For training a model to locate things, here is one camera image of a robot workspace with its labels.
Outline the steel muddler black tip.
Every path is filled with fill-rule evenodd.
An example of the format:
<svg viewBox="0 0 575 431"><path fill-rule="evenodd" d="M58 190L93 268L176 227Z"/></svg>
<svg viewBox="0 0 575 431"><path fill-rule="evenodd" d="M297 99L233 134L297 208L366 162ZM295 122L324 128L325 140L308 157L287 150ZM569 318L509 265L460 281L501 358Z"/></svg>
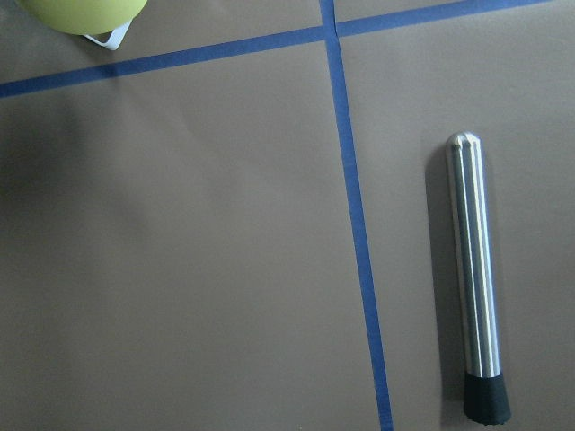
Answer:
<svg viewBox="0 0 575 431"><path fill-rule="evenodd" d="M464 342L464 413L503 425L511 411L500 361L491 235L481 139L459 132L446 143Z"/></svg>

